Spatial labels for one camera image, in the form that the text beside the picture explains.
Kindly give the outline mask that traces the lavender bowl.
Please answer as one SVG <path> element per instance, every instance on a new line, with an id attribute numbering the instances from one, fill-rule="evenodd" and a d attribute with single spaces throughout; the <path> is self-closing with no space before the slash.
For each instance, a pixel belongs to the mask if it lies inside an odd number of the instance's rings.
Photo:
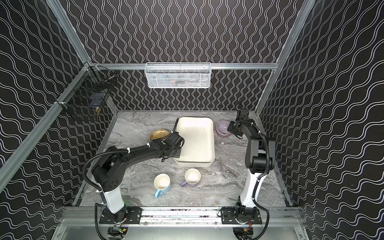
<path id="1" fill-rule="evenodd" d="M 230 122 L 226 120 L 219 121 L 216 125 L 216 133 L 222 138 L 229 137 L 231 135 L 231 133 L 228 131 L 229 125 Z"/>

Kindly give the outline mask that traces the amber glass plate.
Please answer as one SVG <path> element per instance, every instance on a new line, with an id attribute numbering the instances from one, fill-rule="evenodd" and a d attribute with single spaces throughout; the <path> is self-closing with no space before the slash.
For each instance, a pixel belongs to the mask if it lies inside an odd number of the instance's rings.
<path id="1" fill-rule="evenodd" d="M 168 136 L 170 133 L 171 132 L 166 130 L 166 129 L 158 129 L 158 130 L 155 130 L 151 133 L 149 140 L 151 142 L 153 140 L 161 139 L 161 138 Z"/>

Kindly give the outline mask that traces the light blue mug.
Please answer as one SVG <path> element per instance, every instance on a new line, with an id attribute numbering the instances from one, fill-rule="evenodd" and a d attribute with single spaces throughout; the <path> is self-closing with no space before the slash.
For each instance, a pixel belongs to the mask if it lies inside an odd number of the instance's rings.
<path id="1" fill-rule="evenodd" d="M 155 198 L 160 198 L 164 193 L 171 190 L 171 179 L 167 174 L 159 174 L 154 180 L 154 186 L 157 189 Z"/>

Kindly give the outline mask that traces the lavender mug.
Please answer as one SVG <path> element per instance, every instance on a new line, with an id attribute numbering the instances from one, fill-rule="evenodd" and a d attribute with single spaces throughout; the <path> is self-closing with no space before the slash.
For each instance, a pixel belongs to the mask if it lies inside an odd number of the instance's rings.
<path id="1" fill-rule="evenodd" d="M 189 169 L 185 173 L 185 179 L 181 183 L 181 187 L 195 188 L 201 180 L 201 173 L 197 169 Z"/>

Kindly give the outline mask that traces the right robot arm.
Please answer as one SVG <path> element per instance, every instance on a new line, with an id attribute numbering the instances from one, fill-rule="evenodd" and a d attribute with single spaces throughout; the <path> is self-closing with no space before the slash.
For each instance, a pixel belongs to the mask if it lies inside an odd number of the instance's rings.
<path id="1" fill-rule="evenodd" d="M 257 202 L 257 198 L 265 177 L 274 168 L 275 142 L 268 139 L 254 120 L 245 117 L 231 121 L 228 131 L 238 139 L 245 136 L 248 140 L 245 155 L 248 176 L 246 186 L 235 204 L 235 217 L 255 220 L 262 210 L 269 218 L 269 211 Z"/>

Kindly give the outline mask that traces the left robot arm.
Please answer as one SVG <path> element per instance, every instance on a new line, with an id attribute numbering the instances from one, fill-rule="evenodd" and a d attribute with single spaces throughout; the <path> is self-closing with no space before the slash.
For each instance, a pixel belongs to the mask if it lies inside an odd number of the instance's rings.
<path id="1" fill-rule="evenodd" d="M 83 166 L 82 176 L 101 194 L 103 205 L 107 208 L 104 215 L 112 218 L 115 223 L 122 223 L 127 218 L 127 207 L 120 185 L 128 168 L 151 159 L 164 162 L 179 157 L 184 143 L 185 139 L 178 132 L 171 132 L 139 147 L 110 147 L 89 159 Z"/>

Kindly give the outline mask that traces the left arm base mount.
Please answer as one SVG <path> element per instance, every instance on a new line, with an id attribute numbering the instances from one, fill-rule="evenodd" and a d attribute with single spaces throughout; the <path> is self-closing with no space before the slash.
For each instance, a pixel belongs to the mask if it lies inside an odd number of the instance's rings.
<path id="1" fill-rule="evenodd" d="M 100 224 L 139 224 L 143 209 L 140 207 L 123 207 L 113 214 L 108 208 L 102 210 Z"/>

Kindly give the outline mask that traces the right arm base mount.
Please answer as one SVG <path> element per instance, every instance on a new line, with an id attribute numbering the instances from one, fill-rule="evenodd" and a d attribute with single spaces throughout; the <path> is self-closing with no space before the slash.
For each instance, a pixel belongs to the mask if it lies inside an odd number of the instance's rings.
<path id="1" fill-rule="evenodd" d="M 219 217 L 223 225 L 261 225 L 262 218 L 258 208 L 247 207 L 222 207 L 219 211 Z"/>

